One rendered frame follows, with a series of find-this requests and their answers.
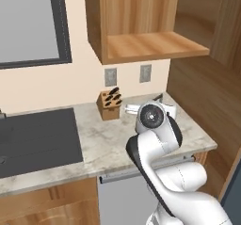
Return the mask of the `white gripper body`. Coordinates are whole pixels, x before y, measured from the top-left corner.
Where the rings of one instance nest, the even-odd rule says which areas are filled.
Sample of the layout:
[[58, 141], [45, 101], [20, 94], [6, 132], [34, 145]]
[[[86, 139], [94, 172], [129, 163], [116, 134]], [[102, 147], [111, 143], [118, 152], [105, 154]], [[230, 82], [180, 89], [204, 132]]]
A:
[[[167, 105], [167, 104], [162, 104], [163, 108], [165, 109], [165, 112], [168, 113], [171, 117], [174, 119], [176, 118], [176, 113], [177, 113], [177, 108], [175, 105]], [[136, 115], [138, 110], [139, 110], [139, 105], [138, 104], [128, 104], [124, 108], [125, 112], [128, 114], [133, 114]]]

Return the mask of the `wooden base cabinet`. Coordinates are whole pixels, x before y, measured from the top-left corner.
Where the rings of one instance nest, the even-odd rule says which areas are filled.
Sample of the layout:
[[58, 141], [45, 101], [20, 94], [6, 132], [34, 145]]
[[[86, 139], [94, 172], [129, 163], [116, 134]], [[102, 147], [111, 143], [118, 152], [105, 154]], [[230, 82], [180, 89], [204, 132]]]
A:
[[0, 225], [100, 225], [97, 178], [0, 198]]

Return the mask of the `wooden knife block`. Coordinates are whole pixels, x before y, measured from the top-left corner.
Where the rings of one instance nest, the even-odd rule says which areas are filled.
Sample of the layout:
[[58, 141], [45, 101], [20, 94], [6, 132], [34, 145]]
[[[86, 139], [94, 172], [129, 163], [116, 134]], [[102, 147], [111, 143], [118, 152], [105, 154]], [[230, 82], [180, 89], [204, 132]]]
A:
[[116, 120], [120, 117], [121, 108], [120, 88], [115, 87], [111, 90], [101, 91], [96, 105], [103, 121]]

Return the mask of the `tall wooden cabinet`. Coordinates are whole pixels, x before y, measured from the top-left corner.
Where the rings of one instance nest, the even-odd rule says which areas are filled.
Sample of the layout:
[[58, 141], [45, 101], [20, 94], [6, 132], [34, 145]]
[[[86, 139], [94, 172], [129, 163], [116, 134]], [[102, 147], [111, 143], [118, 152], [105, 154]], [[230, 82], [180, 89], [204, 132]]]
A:
[[217, 143], [201, 190], [219, 198], [241, 150], [241, 0], [179, 0], [174, 30], [210, 49], [173, 59], [167, 92]]

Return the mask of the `grey wall socket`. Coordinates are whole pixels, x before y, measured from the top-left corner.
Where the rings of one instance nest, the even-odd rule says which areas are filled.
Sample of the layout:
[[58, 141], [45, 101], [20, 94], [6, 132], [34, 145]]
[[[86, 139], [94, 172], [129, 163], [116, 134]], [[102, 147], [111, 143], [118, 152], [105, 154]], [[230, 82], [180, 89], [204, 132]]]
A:
[[104, 84], [107, 87], [113, 87], [117, 85], [117, 69], [105, 69], [104, 70]]
[[140, 76], [139, 76], [140, 83], [150, 82], [151, 75], [152, 75], [152, 65], [151, 64], [140, 66]]

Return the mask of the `open wooden wall cabinet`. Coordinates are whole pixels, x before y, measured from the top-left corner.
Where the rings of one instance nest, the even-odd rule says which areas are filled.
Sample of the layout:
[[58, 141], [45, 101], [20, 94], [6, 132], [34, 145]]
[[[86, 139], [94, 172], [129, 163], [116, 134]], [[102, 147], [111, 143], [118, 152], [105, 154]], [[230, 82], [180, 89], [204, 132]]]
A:
[[104, 65], [206, 56], [221, 0], [85, 0], [88, 42]]

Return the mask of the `grey dishwasher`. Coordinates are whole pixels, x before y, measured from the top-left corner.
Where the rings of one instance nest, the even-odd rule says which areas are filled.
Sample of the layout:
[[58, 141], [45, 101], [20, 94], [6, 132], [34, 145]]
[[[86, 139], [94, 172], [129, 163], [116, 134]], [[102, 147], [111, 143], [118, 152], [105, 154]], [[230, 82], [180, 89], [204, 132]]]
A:
[[141, 174], [106, 184], [101, 184], [99, 177], [100, 225], [145, 225], [157, 206], [157, 198]]

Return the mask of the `dark grey sink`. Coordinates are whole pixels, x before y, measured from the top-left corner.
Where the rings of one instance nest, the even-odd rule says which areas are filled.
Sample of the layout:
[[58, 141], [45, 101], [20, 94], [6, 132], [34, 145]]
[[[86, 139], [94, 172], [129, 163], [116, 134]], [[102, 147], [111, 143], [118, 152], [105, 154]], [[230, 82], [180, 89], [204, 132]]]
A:
[[0, 178], [82, 161], [72, 108], [0, 120]]

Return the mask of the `dark framed window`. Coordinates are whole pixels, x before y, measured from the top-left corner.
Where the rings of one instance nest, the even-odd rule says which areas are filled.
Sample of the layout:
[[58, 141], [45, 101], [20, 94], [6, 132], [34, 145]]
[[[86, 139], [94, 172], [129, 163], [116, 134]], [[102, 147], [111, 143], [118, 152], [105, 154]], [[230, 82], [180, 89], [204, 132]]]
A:
[[0, 70], [71, 61], [65, 0], [0, 0]]

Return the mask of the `dark grey panel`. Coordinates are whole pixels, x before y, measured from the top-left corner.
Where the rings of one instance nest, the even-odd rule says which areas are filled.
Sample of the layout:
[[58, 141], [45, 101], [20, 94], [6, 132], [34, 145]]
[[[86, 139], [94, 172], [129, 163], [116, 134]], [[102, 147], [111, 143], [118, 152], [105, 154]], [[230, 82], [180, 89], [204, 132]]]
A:
[[241, 148], [218, 197], [233, 225], [241, 225]]

